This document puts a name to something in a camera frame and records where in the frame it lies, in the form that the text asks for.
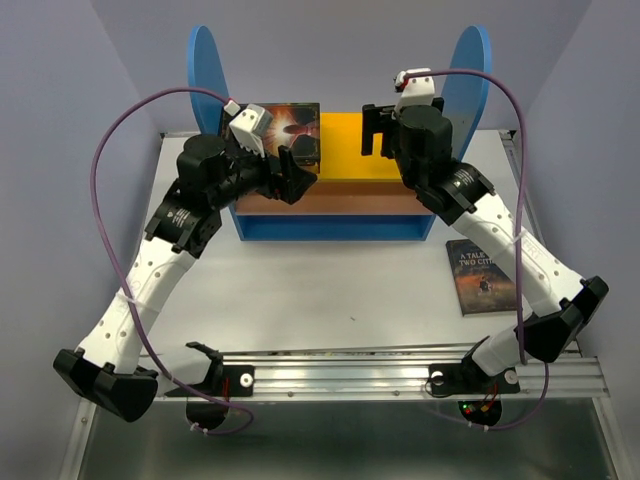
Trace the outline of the Three Days to See book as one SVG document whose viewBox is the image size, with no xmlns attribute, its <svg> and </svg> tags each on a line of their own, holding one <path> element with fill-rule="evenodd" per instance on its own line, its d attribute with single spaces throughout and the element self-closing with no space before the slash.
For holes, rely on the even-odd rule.
<svg viewBox="0 0 640 480">
<path fill-rule="evenodd" d="M 273 115 L 263 137 L 266 156 L 278 156 L 278 147 L 287 147 L 296 163 L 319 169 L 321 159 L 320 105 L 318 103 L 258 103 Z M 229 128 L 231 116 L 221 114 L 221 137 L 235 143 Z"/>
</svg>

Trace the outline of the Tale of Two Cities book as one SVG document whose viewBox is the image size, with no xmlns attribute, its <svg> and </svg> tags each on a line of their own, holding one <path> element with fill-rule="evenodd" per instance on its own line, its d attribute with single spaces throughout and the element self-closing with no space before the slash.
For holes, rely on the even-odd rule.
<svg viewBox="0 0 640 480">
<path fill-rule="evenodd" d="M 449 240 L 446 251 L 463 316 L 514 312 L 515 285 L 473 242 Z"/>
</svg>

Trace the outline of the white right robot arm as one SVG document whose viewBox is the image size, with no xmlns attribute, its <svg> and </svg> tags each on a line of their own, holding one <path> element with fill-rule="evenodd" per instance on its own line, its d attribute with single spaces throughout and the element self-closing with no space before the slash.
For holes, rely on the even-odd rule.
<svg viewBox="0 0 640 480">
<path fill-rule="evenodd" d="M 453 126 L 444 101 L 395 109 L 362 108 L 362 147 L 371 154 L 382 137 L 382 156 L 395 161 L 403 184 L 446 225 L 465 236 L 496 264 L 532 313 L 474 345 L 444 372 L 455 393 L 482 390 L 505 370 L 534 358 L 554 362 L 592 320 L 609 292 L 599 276 L 585 278 L 551 254 L 519 225 L 494 185 L 452 154 Z"/>
</svg>

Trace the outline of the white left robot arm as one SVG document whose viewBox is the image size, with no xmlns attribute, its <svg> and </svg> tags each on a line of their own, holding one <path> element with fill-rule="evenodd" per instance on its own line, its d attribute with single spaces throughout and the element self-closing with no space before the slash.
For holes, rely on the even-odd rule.
<svg viewBox="0 0 640 480">
<path fill-rule="evenodd" d="M 252 193 L 292 205 L 317 180 L 286 147 L 260 156 L 212 134 L 188 138 L 176 168 L 176 179 L 145 227 L 125 286 L 91 333 L 53 361 L 77 395 L 127 422 L 149 409 L 168 375 L 160 367 L 140 366 L 146 334 L 221 228 L 222 210 Z"/>
</svg>

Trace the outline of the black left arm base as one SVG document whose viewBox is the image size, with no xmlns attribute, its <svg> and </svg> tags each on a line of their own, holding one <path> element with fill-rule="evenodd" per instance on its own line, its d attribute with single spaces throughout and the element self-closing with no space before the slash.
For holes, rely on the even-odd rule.
<svg viewBox="0 0 640 480">
<path fill-rule="evenodd" d="M 254 420 L 253 413 L 232 401 L 233 398 L 249 398 L 253 395 L 255 367 L 249 364 L 227 365 L 194 384 L 193 388 L 217 402 L 191 402 L 185 407 L 186 420 L 192 431 L 205 436 L 222 436 L 240 433 Z"/>
</svg>

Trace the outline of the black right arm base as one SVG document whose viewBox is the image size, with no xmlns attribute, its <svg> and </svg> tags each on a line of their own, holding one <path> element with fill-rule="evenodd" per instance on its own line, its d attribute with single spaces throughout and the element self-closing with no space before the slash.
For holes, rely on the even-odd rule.
<svg viewBox="0 0 640 480">
<path fill-rule="evenodd" d="M 487 377 L 482 370 L 467 371 L 461 363 L 435 363 L 428 367 L 425 391 L 436 399 L 459 397 L 462 420 L 489 430 L 502 416 L 500 396 L 517 394 L 521 388 L 514 368 Z"/>
</svg>

